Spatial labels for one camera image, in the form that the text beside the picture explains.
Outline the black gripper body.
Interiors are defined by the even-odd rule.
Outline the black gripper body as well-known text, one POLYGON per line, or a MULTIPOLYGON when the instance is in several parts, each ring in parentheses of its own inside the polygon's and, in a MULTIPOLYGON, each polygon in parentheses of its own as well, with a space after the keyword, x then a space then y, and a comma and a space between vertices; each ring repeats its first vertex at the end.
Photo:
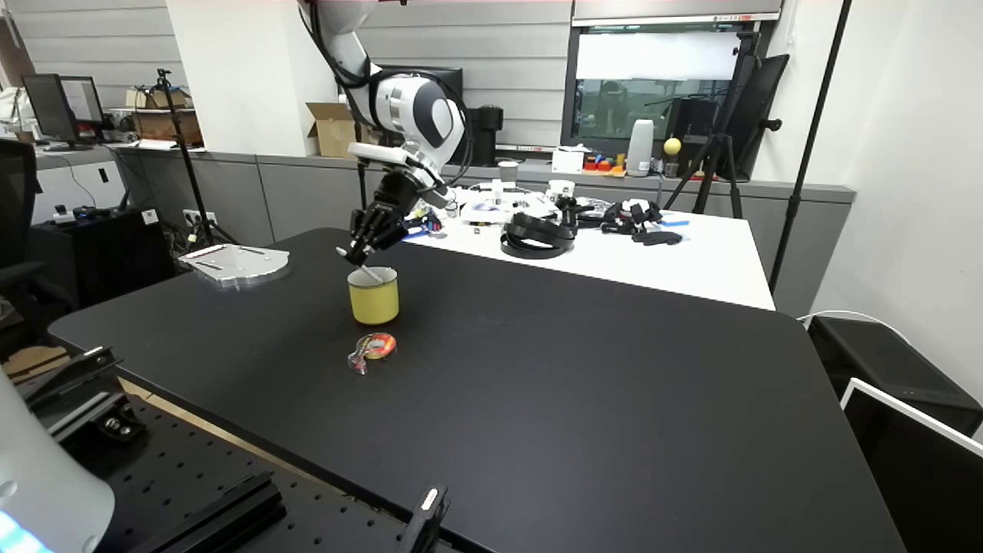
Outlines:
POLYGON ((417 199, 438 199, 434 186, 423 186, 408 172, 388 172, 367 210, 356 210, 355 242, 356 244, 392 244, 406 236, 406 215, 417 199))

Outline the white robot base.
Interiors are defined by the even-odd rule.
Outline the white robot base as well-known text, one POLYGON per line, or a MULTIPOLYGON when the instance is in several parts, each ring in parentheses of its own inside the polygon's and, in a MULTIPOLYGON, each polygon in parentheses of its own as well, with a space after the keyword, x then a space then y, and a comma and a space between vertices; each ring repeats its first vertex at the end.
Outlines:
POLYGON ((96 553, 115 507, 0 375, 0 553, 96 553))

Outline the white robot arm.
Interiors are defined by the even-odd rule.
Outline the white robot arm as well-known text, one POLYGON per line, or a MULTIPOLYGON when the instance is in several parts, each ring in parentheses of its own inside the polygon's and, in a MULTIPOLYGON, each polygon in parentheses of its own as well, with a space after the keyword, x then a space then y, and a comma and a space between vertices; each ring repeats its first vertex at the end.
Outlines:
POLYGON ((451 204, 444 170, 467 131, 463 111, 434 77, 398 74, 373 61, 360 28, 374 7, 377 0, 299 0, 302 22, 350 112, 388 135, 388 143, 350 143, 356 161, 385 165, 373 204, 350 215, 350 238, 339 244, 350 264, 367 264, 374 251, 398 244, 417 204, 436 210, 451 204))

